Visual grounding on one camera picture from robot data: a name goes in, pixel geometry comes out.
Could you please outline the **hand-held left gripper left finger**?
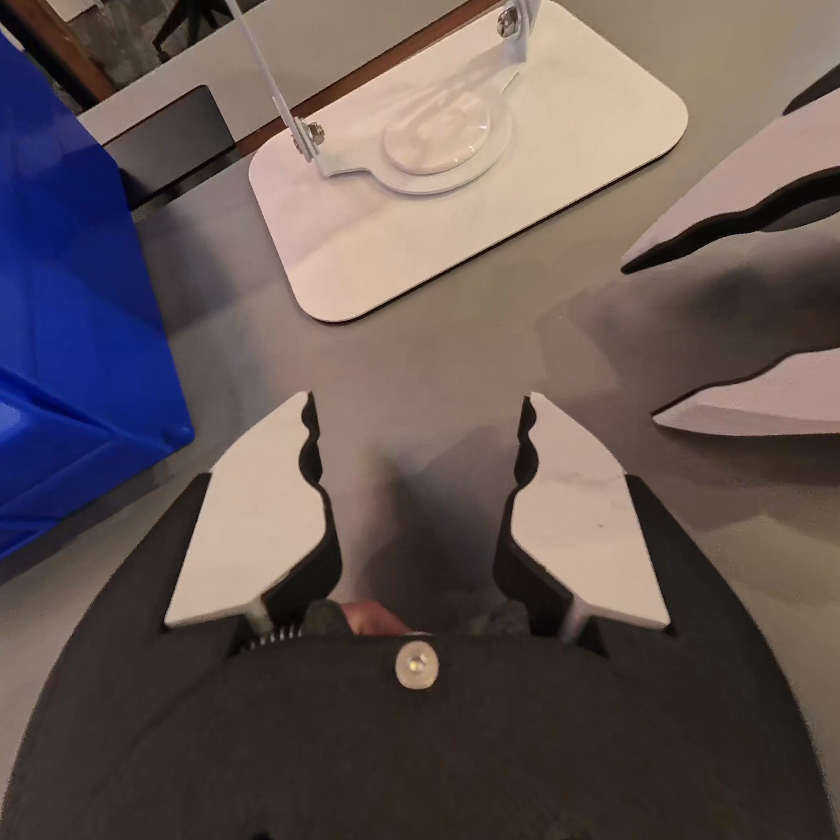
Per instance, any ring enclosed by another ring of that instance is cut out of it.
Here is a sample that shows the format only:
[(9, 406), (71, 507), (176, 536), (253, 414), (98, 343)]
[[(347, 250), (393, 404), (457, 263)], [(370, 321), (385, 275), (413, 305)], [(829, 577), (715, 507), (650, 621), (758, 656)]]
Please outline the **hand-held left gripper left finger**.
[(330, 596), (342, 558), (319, 436), (314, 394), (298, 392), (211, 468), (167, 627), (240, 616), (271, 632)]

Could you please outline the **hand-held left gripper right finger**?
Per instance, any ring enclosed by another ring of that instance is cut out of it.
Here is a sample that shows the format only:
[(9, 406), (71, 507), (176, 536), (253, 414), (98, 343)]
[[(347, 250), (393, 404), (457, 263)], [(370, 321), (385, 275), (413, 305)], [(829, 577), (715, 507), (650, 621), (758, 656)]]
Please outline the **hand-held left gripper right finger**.
[(528, 633), (581, 640), (597, 619), (666, 630), (669, 610), (625, 468), (539, 392), (523, 398), (517, 440), (494, 582), (523, 607)]

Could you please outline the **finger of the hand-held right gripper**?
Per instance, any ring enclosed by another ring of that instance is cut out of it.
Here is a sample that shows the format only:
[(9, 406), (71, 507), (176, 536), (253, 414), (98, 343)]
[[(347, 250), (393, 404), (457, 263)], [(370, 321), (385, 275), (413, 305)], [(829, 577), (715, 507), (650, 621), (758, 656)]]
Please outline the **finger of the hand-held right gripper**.
[(839, 349), (792, 353), (748, 377), (702, 386), (652, 418), (720, 437), (838, 435)]
[(798, 228), (839, 209), (839, 66), (731, 152), (623, 257), (631, 274), (720, 239)]

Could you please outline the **large blue box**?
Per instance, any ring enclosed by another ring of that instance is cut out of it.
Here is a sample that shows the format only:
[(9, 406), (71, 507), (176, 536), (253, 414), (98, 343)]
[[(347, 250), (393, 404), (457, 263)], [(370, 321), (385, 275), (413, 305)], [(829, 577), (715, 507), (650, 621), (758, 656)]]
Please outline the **large blue box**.
[(194, 428), (117, 164), (1, 44), (1, 556)]

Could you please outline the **black flat panel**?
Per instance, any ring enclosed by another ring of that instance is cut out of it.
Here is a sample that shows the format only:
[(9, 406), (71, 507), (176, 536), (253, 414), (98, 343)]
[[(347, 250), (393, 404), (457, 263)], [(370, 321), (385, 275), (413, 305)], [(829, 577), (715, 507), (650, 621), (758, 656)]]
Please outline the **black flat panel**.
[(103, 148), (119, 168), (134, 213), (177, 198), (241, 156), (206, 85), (184, 93)]

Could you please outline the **black chair base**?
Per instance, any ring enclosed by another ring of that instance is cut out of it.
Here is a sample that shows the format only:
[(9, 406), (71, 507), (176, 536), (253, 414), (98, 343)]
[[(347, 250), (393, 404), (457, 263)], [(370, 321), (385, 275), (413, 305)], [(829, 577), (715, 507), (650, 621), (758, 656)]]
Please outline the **black chair base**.
[(186, 25), (187, 28), (187, 46), (194, 46), (198, 40), (198, 30), (202, 21), (206, 22), (212, 30), (219, 28), (217, 16), (232, 19), (233, 16), (225, 1), (176, 1), (152, 40), (155, 53), (162, 62), (170, 59), (169, 54), (163, 49), (163, 44), (182, 25)]

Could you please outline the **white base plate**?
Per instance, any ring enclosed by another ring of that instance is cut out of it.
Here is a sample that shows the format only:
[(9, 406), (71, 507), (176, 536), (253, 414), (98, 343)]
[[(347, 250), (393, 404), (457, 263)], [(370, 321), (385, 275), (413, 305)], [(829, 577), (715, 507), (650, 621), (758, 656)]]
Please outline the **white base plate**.
[(301, 309), (347, 322), (670, 152), (681, 98), (555, 2), (509, 2), (276, 136), (248, 178)]

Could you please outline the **brown wooden post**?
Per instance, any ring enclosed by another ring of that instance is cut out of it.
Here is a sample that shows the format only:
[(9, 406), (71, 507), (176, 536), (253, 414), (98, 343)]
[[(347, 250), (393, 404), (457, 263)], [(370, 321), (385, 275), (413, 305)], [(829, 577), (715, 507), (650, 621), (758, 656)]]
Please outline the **brown wooden post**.
[(82, 104), (92, 108), (114, 95), (118, 89), (112, 79), (57, 13), (52, 3), (38, 1), (37, 5), (43, 18), (40, 36), (76, 87), (82, 91)]

